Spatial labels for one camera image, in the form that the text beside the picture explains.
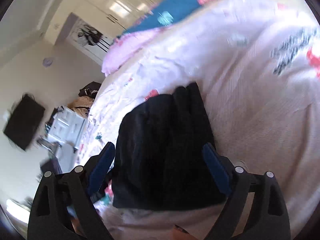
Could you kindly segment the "operator hand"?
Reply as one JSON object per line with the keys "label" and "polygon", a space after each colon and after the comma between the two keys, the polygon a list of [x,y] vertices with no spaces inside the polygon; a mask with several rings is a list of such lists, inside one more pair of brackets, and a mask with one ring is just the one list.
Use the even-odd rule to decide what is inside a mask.
{"label": "operator hand", "polygon": [[196,237],[187,232],[184,228],[174,225],[171,231],[172,240],[197,240]]}

